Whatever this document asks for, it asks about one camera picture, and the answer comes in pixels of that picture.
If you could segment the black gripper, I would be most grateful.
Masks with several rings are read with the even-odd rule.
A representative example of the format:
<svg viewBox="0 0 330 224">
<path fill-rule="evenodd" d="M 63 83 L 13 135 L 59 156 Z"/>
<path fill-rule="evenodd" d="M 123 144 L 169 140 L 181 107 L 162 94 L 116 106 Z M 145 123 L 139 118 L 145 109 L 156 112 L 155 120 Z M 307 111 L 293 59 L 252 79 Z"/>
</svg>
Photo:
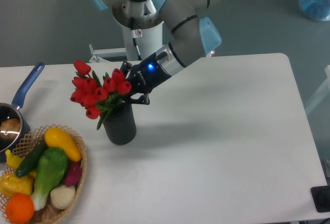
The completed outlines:
<svg viewBox="0 0 330 224">
<path fill-rule="evenodd" d="M 130 104 L 149 105 L 149 93 L 157 86 L 171 78 L 160 65 L 159 60 L 167 56 L 167 53 L 151 54 L 146 59 L 140 61 L 139 64 L 132 65 L 130 62 L 124 61 L 120 67 L 126 81 L 130 82 L 131 90 L 129 97 L 125 101 Z M 132 98 L 134 94 L 141 93 L 137 99 Z"/>
</svg>

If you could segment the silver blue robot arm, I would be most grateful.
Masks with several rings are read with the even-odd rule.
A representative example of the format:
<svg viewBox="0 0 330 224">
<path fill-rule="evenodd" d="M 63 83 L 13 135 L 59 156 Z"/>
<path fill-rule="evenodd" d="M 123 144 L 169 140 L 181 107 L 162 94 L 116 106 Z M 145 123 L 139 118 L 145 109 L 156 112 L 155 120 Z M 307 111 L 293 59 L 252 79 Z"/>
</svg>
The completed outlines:
<svg viewBox="0 0 330 224">
<path fill-rule="evenodd" d="M 122 26 L 128 59 L 121 70 L 131 90 L 125 100 L 149 104 L 149 93 L 222 42 L 209 18 L 198 12 L 223 0 L 92 0 L 111 9 Z"/>
</svg>

